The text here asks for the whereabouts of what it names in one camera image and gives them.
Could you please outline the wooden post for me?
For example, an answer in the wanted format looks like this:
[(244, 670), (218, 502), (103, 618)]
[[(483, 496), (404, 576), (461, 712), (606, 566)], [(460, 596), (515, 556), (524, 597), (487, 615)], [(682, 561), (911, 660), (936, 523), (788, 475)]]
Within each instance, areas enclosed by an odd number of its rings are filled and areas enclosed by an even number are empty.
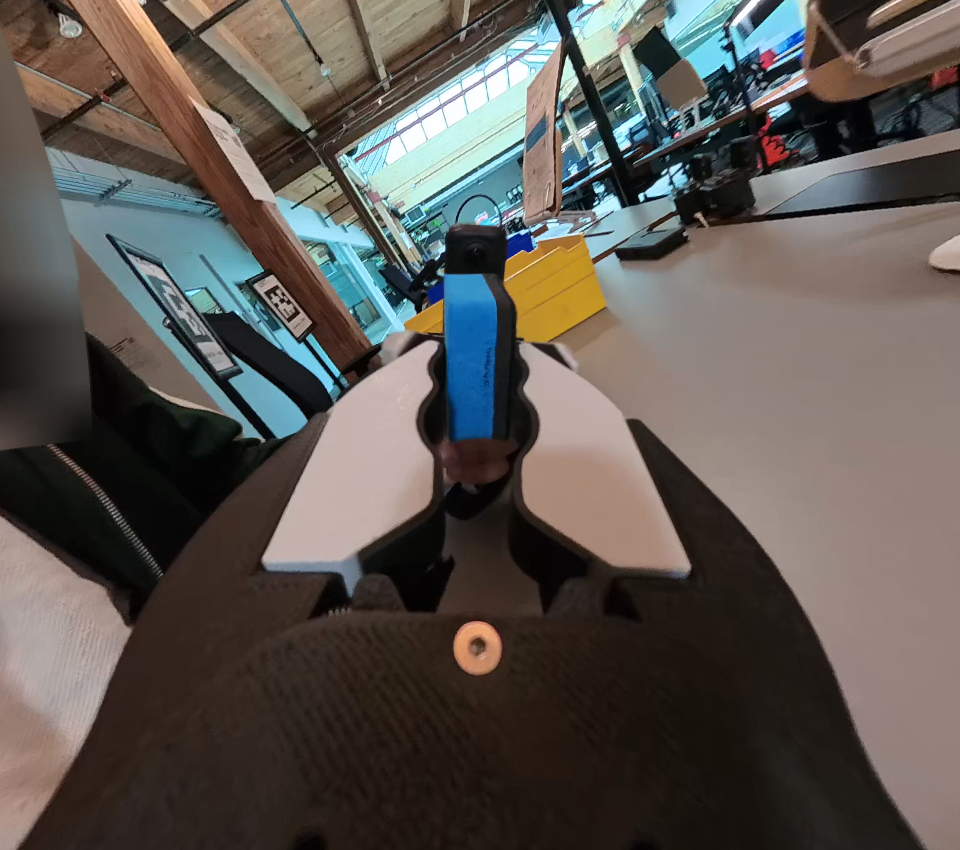
[(280, 208), (246, 191), (192, 101), (206, 105), (137, 0), (67, 0), (186, 160), (259, 264), (270, 269), (315, 321), (319, 346), (340, 370), (370, 341), (306, 252)]

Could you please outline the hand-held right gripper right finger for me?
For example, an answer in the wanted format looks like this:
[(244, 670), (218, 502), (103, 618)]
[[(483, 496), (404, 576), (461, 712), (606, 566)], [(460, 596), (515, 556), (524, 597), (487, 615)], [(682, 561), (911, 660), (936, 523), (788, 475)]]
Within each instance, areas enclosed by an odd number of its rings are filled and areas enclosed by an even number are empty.
[(687, 580), (692, 563), (619, 408), (579, 374), (518, 348), (518, 407), (530, 435), (516, 460), (510, 555), (544, 611), (570, 580)]

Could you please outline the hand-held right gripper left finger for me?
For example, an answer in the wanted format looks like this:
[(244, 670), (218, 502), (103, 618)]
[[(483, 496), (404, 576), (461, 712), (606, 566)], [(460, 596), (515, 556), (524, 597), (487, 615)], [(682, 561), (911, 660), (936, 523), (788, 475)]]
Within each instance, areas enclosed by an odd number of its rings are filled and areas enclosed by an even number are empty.
[(262, 553), (265, 578), (325, 578), (348, 600), (385, 578), (409, 612), (440, 609), (453, 560), (429, 424), (443, 363), (441, 340), (412, 338), (336, 403)]

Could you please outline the person's white clothing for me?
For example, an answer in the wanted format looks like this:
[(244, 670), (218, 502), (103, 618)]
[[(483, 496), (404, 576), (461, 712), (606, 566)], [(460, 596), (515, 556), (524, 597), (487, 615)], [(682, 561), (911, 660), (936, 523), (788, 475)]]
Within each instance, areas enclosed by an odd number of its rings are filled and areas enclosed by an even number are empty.
[(106, 583), (2, 517), (2, 848), (23, 844), (74, 764), (129, 635)]

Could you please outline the white paper notice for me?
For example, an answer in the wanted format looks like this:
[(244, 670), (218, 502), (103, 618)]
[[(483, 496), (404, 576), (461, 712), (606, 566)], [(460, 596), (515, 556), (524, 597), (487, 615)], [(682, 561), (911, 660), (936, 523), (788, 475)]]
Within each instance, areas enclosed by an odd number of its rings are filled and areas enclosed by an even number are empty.
[(258, 202), (279, 208), (276, 195), (241, 141), (234, 124), (221, 112), (196, 100), (193, 100), (192, 103), (250, 197)]

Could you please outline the cardboard sheet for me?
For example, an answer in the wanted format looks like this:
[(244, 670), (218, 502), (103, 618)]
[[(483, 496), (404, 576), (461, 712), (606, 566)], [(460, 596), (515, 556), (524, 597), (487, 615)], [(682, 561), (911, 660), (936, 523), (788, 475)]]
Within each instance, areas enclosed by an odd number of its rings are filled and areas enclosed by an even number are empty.
[(557, 128), (565, 43), (561, 40), (526, 91), (522, 154), (524, 224), (532, 229), (555, 218), (562, 202), (562, 141)]

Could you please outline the person's green jacket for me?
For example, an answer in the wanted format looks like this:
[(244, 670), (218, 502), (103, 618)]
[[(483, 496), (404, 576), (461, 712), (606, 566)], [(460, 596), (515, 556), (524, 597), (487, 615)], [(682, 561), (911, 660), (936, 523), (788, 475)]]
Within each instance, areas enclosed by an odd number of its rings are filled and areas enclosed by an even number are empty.
[(134, 621), (213, 512), (287, 442), (150, 388), (86, 334), (89, 435), (3, 450), (2, 516)]

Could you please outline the blue black sponge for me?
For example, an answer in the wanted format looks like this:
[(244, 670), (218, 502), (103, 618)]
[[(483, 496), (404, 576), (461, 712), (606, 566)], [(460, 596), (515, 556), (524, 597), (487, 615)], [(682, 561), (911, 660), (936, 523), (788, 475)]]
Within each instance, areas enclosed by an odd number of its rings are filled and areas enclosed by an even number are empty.
[(514, 300), (496, 274), (448, 272), (443, 284), (448, 439), (506, 440), (517, 340)]

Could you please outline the black high-back chair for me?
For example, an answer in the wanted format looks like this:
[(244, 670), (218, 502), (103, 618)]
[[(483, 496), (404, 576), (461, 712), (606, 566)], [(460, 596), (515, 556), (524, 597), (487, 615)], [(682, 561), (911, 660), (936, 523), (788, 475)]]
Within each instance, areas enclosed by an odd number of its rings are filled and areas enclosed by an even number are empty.
[(332, 410), (334, 400), (318, 376), (241, 316), (230, 312), (203, 318), (228, 352), (281, 391), (308, 420)]

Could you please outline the wooden book stand white base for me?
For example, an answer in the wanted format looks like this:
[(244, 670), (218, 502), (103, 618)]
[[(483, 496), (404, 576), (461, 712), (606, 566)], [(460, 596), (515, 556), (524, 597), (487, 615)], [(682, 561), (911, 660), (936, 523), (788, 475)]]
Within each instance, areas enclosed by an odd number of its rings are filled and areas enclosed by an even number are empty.
[(810, 5), (808, 0), (803, 65), (809, 91), (819, 100), (861, 100), (958, 66), (959, 0), (813, 68), (807, 67), (815, 29)]

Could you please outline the grey desk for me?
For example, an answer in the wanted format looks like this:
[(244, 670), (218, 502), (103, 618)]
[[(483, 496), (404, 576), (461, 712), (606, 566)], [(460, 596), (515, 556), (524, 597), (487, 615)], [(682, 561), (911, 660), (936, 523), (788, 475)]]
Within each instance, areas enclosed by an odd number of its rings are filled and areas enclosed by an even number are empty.
[(762, 544), (882, 781), (958, 848), (958, 201), (702, 229), (562, 341)]

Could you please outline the large black framed poster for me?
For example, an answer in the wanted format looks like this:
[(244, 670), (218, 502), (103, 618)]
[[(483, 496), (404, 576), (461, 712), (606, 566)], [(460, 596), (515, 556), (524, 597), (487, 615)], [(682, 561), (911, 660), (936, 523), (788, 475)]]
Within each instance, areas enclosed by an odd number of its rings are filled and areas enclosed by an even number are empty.
[(218, 384), (240, 376), (239, 362), (176, 283), (163, 261), (111, 233), (106, 239), (158, 305), (173, 336), (203, 371)]

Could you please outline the person's left hand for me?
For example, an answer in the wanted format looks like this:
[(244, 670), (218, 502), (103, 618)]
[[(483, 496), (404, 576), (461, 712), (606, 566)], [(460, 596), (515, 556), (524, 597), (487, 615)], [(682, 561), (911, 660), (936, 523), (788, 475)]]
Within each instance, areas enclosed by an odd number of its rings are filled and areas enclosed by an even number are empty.
[(519, 447), (512, 439), (466, 439), (443, 442), (439, 460), (450, 484), (493, 484), (509, 474)]

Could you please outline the yellow plastic bin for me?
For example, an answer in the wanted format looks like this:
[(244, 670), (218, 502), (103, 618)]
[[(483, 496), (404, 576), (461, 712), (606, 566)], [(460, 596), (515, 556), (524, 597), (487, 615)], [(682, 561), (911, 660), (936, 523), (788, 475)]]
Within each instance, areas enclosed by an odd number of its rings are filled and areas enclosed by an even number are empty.
[(505, 285), (522, 340), (548, 343), (600, 314), (607, 302), (582, 235), (546, 238), (510, 256)]

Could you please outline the black pole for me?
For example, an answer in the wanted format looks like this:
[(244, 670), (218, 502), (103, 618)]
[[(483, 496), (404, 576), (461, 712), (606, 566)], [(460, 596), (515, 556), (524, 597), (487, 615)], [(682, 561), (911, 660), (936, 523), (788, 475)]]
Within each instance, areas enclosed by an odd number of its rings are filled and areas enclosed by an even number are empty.
[(615, 194), (622, 208), (635, 206), (640, 202), (640, 193), (619, 148), (607, 110), (594, 84), (594, 79), (587, 67), (580, 45), (573, 34), (570, 11), (564, 0), (544, 0), (544, 3), (558, 28), (560, 42), (567, 52), (587, 108), (606, 148), (609, 173)]

